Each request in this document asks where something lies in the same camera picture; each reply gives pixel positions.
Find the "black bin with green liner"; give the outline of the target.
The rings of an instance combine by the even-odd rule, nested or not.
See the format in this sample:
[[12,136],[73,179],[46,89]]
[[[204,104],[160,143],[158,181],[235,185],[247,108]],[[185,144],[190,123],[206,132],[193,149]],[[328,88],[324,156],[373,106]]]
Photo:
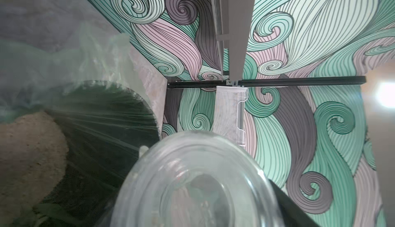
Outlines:
[[130,48],[87,24],[56,52],[1,39],[1,124],[45,112],[69,148],[52,192],[3,227],[93,227],[108,214],[139,148],[159,140]]

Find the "glass oatmeal jar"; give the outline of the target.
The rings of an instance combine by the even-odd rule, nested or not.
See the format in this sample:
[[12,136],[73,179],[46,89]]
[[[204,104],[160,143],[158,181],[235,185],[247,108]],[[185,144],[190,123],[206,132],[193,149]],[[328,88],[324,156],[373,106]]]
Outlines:
[[282,227],[258,163],[210,131],[172,134],[135,163],[119,191],[112,227]]

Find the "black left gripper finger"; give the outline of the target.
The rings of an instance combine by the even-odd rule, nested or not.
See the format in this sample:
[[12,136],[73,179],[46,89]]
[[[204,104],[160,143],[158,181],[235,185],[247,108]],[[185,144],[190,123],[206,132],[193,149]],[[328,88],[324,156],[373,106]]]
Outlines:
[[285,227],[319,227],[293,200],[288,197],[272,180],[269,180],[285,223]]

